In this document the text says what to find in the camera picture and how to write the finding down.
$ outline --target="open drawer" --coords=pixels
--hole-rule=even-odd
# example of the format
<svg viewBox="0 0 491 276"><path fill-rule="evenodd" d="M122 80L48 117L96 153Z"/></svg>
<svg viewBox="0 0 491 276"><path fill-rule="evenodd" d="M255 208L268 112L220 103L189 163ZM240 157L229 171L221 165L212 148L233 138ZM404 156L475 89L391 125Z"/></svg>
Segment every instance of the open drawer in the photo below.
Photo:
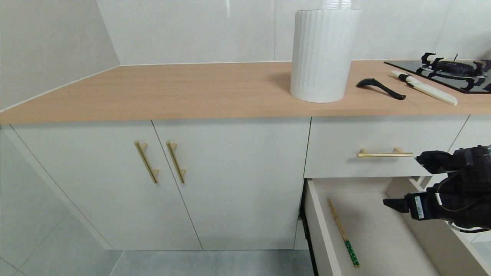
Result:
<svg viewBox="0 0 491 276"><path fill-rule="evenodd" d="M303 216L319 276L484 276L491 269L445 221L416 221L383 205L421 190L412 179L307 179ZM336 226L330 198L360 267Z"/></svg>

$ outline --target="gas stove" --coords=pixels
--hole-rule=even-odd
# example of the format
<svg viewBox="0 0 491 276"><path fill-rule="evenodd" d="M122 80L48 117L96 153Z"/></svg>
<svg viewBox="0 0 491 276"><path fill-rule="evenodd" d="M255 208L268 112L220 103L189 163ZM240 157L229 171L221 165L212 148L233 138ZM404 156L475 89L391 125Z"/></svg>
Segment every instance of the gas stove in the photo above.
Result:
<svg viewBox="0 0 491 276"><path fill-rule="evenodd" d="M434 53L425 53L419 60L386 61L386 64L414 73L434 82L443 84L467 94L491 94L491 59L479 61L453 60L437 57L428 59Z"/></svg>

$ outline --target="label sticker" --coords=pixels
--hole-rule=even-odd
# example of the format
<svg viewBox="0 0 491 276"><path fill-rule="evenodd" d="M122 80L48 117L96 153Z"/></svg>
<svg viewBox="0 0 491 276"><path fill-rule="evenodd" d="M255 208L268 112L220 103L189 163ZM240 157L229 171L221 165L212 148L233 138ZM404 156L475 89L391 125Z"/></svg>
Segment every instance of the label sticker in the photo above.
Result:
<svg viewBox="0 0 491 276"><path fill-rule="evenodd" d="M423 212L423 205L421 205L421 198L419 196L415 196L414 201L416 202L416 210L418 211L418 217L420 219L424 219L425 213Z"/></svg>

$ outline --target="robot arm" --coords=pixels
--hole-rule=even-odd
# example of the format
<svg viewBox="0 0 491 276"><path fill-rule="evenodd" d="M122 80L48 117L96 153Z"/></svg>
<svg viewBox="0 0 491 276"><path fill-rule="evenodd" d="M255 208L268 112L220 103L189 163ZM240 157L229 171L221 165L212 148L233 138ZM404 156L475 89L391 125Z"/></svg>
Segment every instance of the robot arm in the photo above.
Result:
<svg viewBox="0 0 491 276"><path fill-rule="evenodd" d="M424 192L409 193L383 203L415 220L447 220L461 230L476 233L491 229L491 145L459 149L454 154L426 151L416 157L428 172L447 173L442 182Z"/></svg>

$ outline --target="drawer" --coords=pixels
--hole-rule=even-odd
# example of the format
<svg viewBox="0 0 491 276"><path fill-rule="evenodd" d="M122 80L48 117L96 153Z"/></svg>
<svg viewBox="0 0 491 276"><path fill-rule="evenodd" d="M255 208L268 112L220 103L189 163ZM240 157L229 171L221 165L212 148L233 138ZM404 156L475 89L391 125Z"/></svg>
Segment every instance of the drawer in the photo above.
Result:
<svg viewBox="0 0 491 276"><path fill-rule="evenodd" d="M303 212L319 276L484 276L491 269L440 220L416 221L383 205L418 188L407 177L307 179ZM354 267L330 198L360 266Z"/></svg>
<svg viewBox="0 0 491 276"><path fill-rule="evenodd" d="M394 148L419 155L448 151L467 115L313 117L305 177L377 177L430 175L411 157L359 158L391 153Z"/></svg>

